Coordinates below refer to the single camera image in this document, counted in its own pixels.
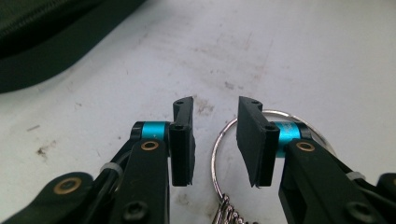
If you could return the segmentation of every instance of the white table surface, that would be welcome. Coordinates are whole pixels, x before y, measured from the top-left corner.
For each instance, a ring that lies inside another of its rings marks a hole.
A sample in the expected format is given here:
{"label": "white table surface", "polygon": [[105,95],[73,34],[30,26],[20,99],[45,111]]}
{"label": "white table surface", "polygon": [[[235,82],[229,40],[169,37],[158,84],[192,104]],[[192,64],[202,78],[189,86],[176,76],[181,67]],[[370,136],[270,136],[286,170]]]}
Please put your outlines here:
{"label": "white table surface", "polygon": [[[97,176],[138,120],[172,120],[194,96],[193,185],[171,188],[171,223],[211,223],[212,145],[239,95],[304,118],[373,184],[396,172],[396,1],[147,1],[75,65],[0,94],[0,220],[54,177]],[[248,221],[286,223],[271,188],[251,189],[234,133],[219,183]]]}

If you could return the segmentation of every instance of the stain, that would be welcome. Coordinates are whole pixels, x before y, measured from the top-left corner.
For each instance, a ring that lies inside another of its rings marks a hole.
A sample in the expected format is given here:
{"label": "stain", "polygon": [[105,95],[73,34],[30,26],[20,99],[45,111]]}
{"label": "stain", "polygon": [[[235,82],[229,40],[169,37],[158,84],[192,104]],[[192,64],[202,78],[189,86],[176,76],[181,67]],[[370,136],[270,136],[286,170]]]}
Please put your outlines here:
{"label": "stain", "polygon": [[206,207],[205,209],[205,214],[209,217],[209,218],[214,218],[215,213],[217,213],[219,210],[219,205],[216,203],[212,203],[209,206]]}
{"label": "stain", "polygon": [[201,99],[197,94],[192,96],[194,102],[198,105],[198,115],[209,116],[215,108],[206,99]]}
{"label": "stain", "polygon": [[37,128],[39,128],[40,127],[40,125],[39,124],[37,124],[36,126],[34,126],[34,127],[32,127],[32,128],[29,128],[29,129],[27,129],[26,130],[26,132],[30,132],[30,131],[32,131],[32,130],[34,130],[34,129],[37,129]]}
{"label": "stain", "polygon": [[247,41],[245,43],[245,50],[248,50],[250,48],[250,42],[251,42],[251,36],[253,35],[253,32],[250,32],[250,34],[247,37]]}
{"label": "stain", "polygon": [[224,85],[225,85],[225,87],[226,87],[227,89],[233,90],[233,84],[232,84],[232,83],[225,81],[225,82],[224,82]]}
{"label": "stain", "polygon": [[48,151],[50,150],[50,148],[54,148],[54,147],[56,147],[56,141],[55,141],[55,140],[53,140],[52,142],[50,142],[48,145],[44,145],[44,146],[40,147],[40,148],[38,149],[38,151],[36,151],[35,153],[36,153],[38,156],[41,156],[42,158],[44,158],[44,159],[46,160],[46,159],[48,158],[48,157],[47,157]]}
{"label": "stain", "polygon": [[189,199],[187,198],[187,194],[177,195],[177,203],[181,205],[189,205]]}

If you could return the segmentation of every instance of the screw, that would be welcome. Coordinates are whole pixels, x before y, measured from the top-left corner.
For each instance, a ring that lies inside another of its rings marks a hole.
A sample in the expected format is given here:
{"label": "screw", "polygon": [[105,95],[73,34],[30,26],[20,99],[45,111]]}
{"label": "screw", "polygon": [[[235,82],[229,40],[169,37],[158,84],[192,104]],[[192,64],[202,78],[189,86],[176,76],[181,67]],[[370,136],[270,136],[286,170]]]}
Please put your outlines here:
{"label": "screw", "polygon": [[139,223],[139,221],[143,220],[147,217],[149,213],[149,207],[146,203],[141,201],[135,201],[128,203],[125,206],[123,219],[130,223]]}
{"label": "screw", "polygon": [[376,222],[375,214],[365,203],[350,202],[346,204],[346,211],[350,217],[362,224],[374,224]]}

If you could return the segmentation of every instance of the metal spring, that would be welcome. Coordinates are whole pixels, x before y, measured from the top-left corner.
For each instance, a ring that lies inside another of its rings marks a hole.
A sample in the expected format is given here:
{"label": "metal spring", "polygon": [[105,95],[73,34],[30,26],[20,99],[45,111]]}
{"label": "metal spring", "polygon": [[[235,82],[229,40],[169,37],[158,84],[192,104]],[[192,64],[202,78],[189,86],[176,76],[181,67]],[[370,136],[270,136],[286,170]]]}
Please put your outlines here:
{"label": "metal spring", "polygon": [[248,224],[248,222],[245,222],[239,213],[233,208],[233,205],[230,204],[230,197],[226,194],[223,194],[222,196],[221,204],[219,205],[218,212],[216,213],[212,224]]}

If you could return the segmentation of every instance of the metal ring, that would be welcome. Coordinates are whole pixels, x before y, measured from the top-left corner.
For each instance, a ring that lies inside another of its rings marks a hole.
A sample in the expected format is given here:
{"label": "metal ring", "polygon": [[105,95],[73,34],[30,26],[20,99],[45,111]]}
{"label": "metal ring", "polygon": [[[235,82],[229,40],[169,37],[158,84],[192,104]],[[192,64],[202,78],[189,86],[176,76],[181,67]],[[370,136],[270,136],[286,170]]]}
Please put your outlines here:
{"label": "metal ring", "polygon": [[[290,121],[299,121],[299,122],[304,123],[311,130],[311,132],[317,136],[318,140],[321,141],[321,145],[336,157],[335,152],[332,149],[332,146],[330,145],[330,143],[327,141],[327,139],[316,128],[314,128],[314,126],[312,126],[310,123],[306,122],[305,120],[300,119],[297,116],[291,115],[289,113],[279,111],[279,110],[266,109],[266,110],[263,110],[262,113],[264,115],[271,115],[271,116],[279,117],[282,119],[287,119]],[[211,169],[211,173],[212,173],[213,186],[215,187],[215,191],[218,194],[220,202],[222,202],[222,200],[223,200],[223,193],[220,190],[218,179],[216,177],[216,154],[218,152],[218,148],[221,143],[221,139],[230,130],[230,128],[232,128],[235,125],[235,123],[237,121],[238,121],[238,119],[233,119],[226,124],[226,126],[219,133],[219,136],[216,139],[215,145],[213,146],[210,169]]]}
{"label": "metal ring", "polygon": [[[79,186],[81,185],[81,179],[78,177],[69,177],[66,179],[63,179],[61,182],[59,182],[55,188],[53,188],[53,192],[56,194],[68,194],[71,193],[73,191],[75,191],[76,189],[79,188]],[[64,184],[71,184],[70,186],[67,186],[66,188],[64,187]]]}
{"label": "metal ring", "polygon": [[144,142],[140,147],[141,147],[143,150],[151,151],[151,150],[156,149],[158,146],[159,146],[159,144],[158,144],[157,142],[154,142],[154,141],[147,141],[147,142]]}

